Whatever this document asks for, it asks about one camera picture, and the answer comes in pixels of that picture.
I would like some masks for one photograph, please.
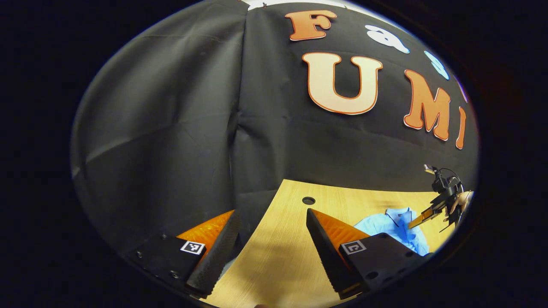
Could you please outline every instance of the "screw hole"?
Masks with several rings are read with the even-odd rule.
[[[312,197],[304,197],[304,198],[302,199],[302,202],[303,202],[304,204],[308,205],[308,206],[311,206],[311,205],[313,205],[314,203],[316,203],[316,200],[315,200],[314,198],[312,198]]]
[[[375,279],[378,275],[379,275],[379,273],[377,273],[377,272],[371,272],[371,273],[366,275],[366,278],[369,279],[369,280],[372,280],[372,279]]]

